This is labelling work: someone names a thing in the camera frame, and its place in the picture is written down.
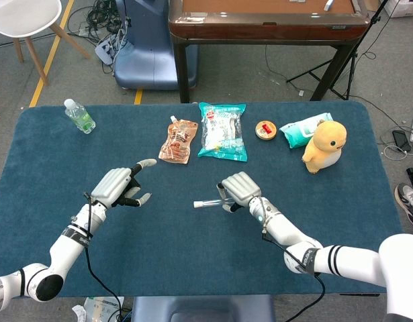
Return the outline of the right robot hand grey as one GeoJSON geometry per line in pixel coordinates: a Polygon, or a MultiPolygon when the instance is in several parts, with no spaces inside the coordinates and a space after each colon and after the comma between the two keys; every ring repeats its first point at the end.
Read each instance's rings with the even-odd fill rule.
{"type": "Polygon", "coordinates": [[[216,187],[223,199],[228,197],[226,193],[233,198],[233,204],[222,205],[223,210],[229,213],[233,213],[239,208],[249,206],[253,198],[261,196],[260,187],[245,172],[238,172],[227,177],[222,182],[219,182],[216,187]]]}

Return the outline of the left robot hand grey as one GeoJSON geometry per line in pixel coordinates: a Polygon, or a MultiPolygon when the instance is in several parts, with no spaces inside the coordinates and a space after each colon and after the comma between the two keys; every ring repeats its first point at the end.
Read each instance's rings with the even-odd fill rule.
{"type": "Polygon", "coordinates": [[[106,173],[91,193],[93,204],[101,203],[105,208],[116,205],[140,207],[144,205],[151,193],[145,193],[139,199],[132,197],[140,190],[135,175],[143,168],[154,166],[156,159],[149,158],[136,163],[133,168],[113,168],[106,173]]]}

